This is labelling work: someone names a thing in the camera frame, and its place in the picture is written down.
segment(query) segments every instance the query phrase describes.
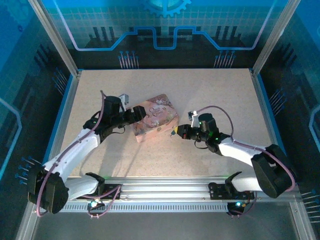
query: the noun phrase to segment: enclosure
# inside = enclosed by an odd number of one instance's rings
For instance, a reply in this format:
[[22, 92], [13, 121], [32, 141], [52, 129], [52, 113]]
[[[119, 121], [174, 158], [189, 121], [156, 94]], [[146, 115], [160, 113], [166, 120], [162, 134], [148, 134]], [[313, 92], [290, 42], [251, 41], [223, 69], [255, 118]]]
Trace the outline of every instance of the enclosure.
[[[318, 239], [320, 2], [317, 0], [0, 0], [1, 239]], [[101, 219], [89, 201], [38, 218], [28, 202], [32, 164], [65, 149], [108, 96], [129, 106], [166, 94], [188, 112], [224, 108], [241, 141], [280, 146], [298, 185], [258, 193], [231, 219], [210, 198], [251, 167], [196, 149], [170, 132], [142, 143], [128, 126], [71, 173], [121, 184]], [[217, 126], [230, 123], [213, 110]]]

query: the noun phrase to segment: glass panel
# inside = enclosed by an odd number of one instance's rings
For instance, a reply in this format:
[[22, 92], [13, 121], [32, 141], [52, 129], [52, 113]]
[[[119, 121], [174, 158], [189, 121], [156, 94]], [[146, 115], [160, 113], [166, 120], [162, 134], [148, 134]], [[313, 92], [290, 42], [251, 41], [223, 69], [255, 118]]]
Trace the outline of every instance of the glass panel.
[[0, 0], [0, 22], [0, 239], [15, 239], [70, 73], [28, 1]]
[[81, 69], [251, 68], [286, 0], [44, 0]]
[[260, 73], [279, 136], [299, 170], [301, 192], [316, 189], [317, 195], [320, 193], [319, 9], [318, 0], [301, 1]]

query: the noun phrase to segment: beige tabletop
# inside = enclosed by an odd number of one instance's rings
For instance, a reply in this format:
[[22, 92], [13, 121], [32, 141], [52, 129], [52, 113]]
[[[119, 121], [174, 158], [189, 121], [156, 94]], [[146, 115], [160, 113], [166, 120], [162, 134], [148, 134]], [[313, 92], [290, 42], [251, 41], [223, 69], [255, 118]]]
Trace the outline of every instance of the beige tabletop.
[[[84, 70], [79, 80], [62, 149], [101, 108], [101, 94], [129, 95], [129, 106], [166, 94], [187, 124], [187, 112], [208, 105], [224, 108], [234, 123], [234, 138], [270, 145], [267, 127], [248, 69], [127, 69]], [[219, 130], [229, 134], [223, 112], [209, 109]], [[162, 133], [137, 143], [129, 126], [123, 135], [112, 134], [79, 164], [71, 176], [93, 172], [103, 177], [229, 176], [252, 168], [238, 160], [196, 149], [192, 140]]]

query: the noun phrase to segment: pink box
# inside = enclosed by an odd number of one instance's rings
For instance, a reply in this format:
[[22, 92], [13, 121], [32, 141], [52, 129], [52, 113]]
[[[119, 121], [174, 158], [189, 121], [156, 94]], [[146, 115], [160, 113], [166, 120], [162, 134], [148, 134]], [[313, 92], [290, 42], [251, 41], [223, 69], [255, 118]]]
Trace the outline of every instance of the pink box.
[[177, 111], [165, 94], [153, 97], [137, 105], [144, 107], [146, 113], [143, 120], [130, 125], [138, 143], [173, 130], [178, 125], [179, 116]]

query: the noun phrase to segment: gray floor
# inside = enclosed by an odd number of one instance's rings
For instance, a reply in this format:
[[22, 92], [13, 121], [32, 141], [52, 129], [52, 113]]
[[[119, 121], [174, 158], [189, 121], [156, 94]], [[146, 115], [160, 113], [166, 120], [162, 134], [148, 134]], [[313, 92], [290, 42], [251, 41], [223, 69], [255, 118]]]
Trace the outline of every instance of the gray floor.
[[296, 240], [288, 205], [257, 203], [249, 215], [226, 213], [110, 213], [90, 219], [85, 213], [41, 218], [33, 240]]

